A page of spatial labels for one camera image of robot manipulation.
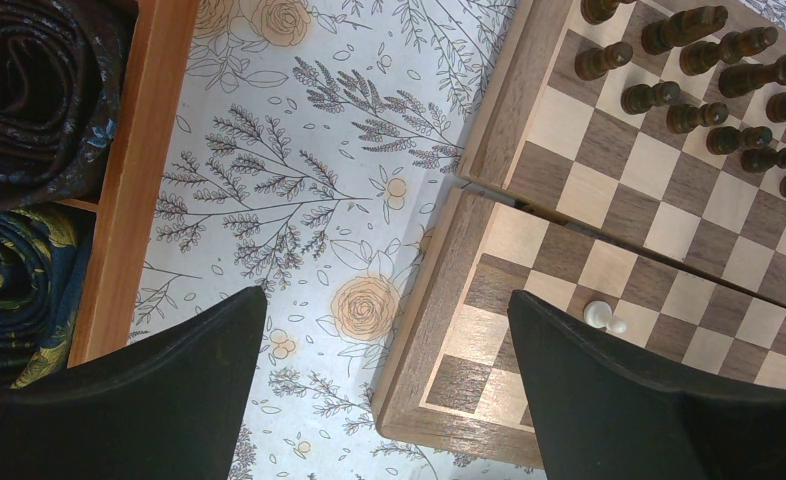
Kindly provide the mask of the white chess pawn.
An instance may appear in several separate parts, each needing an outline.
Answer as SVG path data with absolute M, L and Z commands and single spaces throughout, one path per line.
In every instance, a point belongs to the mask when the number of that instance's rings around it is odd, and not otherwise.
M 583 311 L 586 324 L 597 329 L 606 329 L 613 334 L 622 334 L 627 330 L 627 323 L 614 315 L 611 306 L 605 301 L 592 301 Z

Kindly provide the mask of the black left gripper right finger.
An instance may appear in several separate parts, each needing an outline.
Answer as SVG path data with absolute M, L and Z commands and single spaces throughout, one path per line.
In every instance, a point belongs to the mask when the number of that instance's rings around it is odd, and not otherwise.
M 516 290 L 508 321 L 551 479 L 786 479 L 786 390 L 710 374 Z

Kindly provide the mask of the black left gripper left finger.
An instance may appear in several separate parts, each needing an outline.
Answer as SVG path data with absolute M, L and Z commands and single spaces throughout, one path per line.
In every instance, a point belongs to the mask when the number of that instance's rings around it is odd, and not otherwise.
M 259 287 L 93 361 L 0 389 L 0 479 L 225 479 L 267 317 Z

